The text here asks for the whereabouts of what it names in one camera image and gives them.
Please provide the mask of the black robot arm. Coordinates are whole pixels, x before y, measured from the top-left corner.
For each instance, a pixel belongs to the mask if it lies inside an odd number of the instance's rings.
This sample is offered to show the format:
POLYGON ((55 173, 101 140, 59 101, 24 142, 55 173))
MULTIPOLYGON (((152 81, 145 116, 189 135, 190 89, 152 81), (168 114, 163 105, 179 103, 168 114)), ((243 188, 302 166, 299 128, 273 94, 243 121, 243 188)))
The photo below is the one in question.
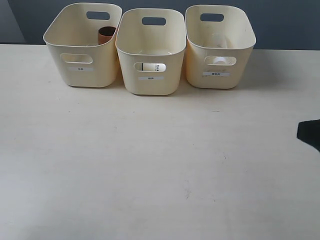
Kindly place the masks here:
POLYGON ((320 120, 302 121, 297 126, 297 139, 320 151, 320 120))

